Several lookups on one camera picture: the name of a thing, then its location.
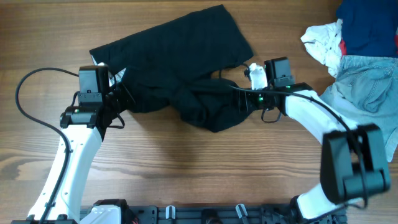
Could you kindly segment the black shorts garment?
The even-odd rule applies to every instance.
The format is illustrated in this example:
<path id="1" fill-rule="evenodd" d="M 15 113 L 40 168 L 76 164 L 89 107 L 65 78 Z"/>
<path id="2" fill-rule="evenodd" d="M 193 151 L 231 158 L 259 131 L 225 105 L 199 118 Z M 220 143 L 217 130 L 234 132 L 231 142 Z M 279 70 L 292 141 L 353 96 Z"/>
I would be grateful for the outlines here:
<path id="1" fill-rule="evenodd" d="M 213 77 L 253 56 L 222 5 L 91 49 L 90 55 L 111 73 L 122 73 L 125 108 L 133 113 L 171 106 L 184 122 L 217 133 L 256 109 L 235 82 Z"/>

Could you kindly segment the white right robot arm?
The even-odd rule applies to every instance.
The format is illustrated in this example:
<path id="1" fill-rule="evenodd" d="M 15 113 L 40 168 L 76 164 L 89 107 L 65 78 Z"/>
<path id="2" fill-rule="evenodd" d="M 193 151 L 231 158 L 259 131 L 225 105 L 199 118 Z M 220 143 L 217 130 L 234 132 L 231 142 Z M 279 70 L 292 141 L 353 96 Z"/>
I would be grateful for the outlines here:
<path id="1" fill-rule="evenodd" d="M 278 109 L 299 122 L 322 145 L 320 182 L 287 205 L 261 208 L 263 223 L 346 223 L 346 209 L 365 209 L 371 196 L 387 192 L 391 178 L 375 124 L 358 124 L 323 102 L 306 83 L 296 83 L 286 57 L 252 63 L 244 71 L 250 89 L 239 102 L 263 111 Z"/>

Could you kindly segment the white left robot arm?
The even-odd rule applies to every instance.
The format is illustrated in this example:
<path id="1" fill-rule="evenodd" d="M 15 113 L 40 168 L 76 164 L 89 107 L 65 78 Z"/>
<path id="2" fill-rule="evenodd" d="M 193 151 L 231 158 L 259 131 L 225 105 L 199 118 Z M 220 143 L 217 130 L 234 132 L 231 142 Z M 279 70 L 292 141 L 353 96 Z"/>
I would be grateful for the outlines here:
<path id="1" fill-rule="evenodd" d="M 120 118 L 122 108 L 117 84 L 110 84 L 104 65 L 84 66 L 76 74 L 80 89 L 60 116 L 56 128 L 26 113 L 19 101 L 22 83 L 15 92 L 17 109 L 28 119 L 60 136 L 57 153 L 46 183 L 23 223 L 133 223 L 134 214 L 125 200 L 97 201 L 85 217 L 81 201 L 93 159 L 106 130 Z"/>

